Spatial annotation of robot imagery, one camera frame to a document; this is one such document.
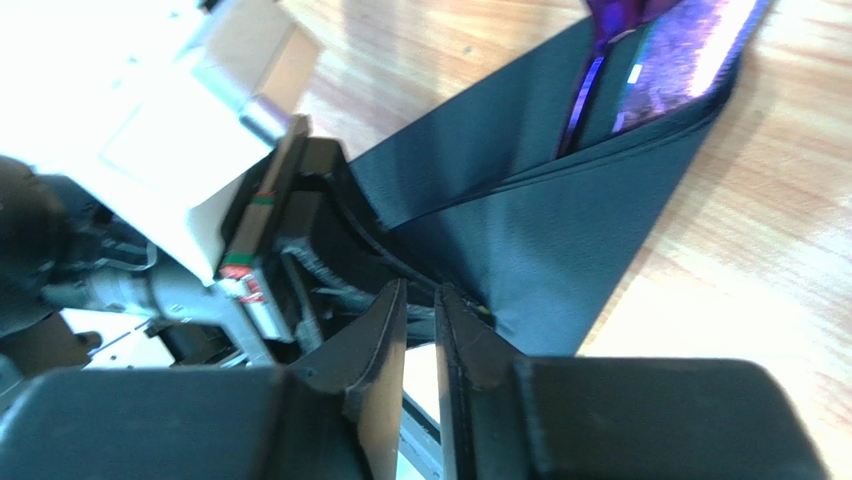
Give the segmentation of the black paper napkin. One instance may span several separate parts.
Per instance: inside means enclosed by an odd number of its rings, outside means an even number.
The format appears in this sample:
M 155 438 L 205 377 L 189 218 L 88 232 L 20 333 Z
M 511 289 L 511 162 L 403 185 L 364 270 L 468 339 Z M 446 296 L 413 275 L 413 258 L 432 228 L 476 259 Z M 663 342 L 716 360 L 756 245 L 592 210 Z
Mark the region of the black paper napkin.
M 711 93 L 614 134 L 654 22 L 613 45 L 578 148 L 563 158 L 554 155 L 591 51 L 590 18 L 352 163 L 382 224 L 482 303 L 524 352 L 579 348 L 735 86 L 740 56 Z

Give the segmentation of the purple spoon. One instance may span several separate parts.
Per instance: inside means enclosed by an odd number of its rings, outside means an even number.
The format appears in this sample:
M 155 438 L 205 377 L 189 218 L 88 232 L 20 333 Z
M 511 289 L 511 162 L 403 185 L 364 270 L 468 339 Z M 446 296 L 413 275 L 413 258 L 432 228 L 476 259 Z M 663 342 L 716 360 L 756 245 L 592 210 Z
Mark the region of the purple spoon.
M 555 150 L 555 159 L 563 158 L 577 150 L 587 122 L 591 99 L 597 88 L 597 78 L 613 45 L 640 27 L 656 21 L 677 4 L 677 0 L 586 1 L 593 20 L 591 51 L 583 74 L 577 82 L 572 107 Z

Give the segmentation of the iridescent knife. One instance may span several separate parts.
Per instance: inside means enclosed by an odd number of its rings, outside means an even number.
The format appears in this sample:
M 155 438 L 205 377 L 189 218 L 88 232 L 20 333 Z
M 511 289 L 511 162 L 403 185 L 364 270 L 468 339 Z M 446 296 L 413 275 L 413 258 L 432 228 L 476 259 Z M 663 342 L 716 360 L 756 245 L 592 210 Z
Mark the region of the iridescent knife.
M 634 59 L 612 132 L 638 128 L 718 88 L 768 5 L 758 0 L 681 1 L 661 15 Z

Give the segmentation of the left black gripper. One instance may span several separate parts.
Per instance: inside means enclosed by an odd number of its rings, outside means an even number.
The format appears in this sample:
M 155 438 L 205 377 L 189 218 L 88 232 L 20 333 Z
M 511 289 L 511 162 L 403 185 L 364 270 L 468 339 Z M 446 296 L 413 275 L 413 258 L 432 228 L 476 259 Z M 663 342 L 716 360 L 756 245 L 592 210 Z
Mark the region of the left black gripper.
M 297 116 L 263 164 L 218 271 L 238 311 L 222 328 L 245 360 L 276 362 L 272 341 L 318 348 L 395 280 L 407 289 L 408 341 L 425 341 L 426 268 L 381 223 L 341 143 Z

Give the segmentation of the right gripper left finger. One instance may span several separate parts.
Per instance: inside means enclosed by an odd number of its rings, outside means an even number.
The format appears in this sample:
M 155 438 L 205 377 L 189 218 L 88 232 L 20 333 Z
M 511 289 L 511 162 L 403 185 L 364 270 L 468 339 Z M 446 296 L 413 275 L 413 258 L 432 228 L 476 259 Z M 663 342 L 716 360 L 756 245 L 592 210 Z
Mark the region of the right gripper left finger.
M 407 286 L 288 366 L 59 370 L 1 423 L 5 479 L 392 479 Z

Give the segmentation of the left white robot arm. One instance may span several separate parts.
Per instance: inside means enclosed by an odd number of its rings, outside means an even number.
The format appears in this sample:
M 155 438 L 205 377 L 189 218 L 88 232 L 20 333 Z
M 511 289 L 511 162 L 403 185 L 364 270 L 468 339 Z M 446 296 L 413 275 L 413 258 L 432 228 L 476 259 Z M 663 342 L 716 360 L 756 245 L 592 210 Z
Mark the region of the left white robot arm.
M 289 363 L 407 283 L 409 347 L 434 338 L 437 276 L 383 228 L 341 144 L 307 117 L 212 201 L 225 249 L 203 284 L 72 180 L 1 162 L 1 335 L 73 308 L 141 315 L 179 365 Z

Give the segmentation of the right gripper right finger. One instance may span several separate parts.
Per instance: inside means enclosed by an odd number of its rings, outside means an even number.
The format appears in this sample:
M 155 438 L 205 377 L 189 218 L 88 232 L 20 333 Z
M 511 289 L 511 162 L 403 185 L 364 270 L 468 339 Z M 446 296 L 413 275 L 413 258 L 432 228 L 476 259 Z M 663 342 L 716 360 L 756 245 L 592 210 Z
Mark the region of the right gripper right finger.
M 447 479 L 824 479 L 787 396 L 735 359 L 528 356 L 435 296 Z

